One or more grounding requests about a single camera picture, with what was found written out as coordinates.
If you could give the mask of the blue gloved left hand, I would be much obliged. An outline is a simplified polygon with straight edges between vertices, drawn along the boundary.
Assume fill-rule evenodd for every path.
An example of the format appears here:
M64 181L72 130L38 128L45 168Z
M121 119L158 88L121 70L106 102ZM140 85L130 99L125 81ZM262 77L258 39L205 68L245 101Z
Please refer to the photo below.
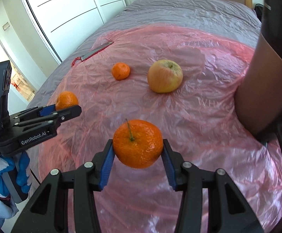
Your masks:
M16 157L0 156L0 198L29 193L32 184L29 162L25 151Z

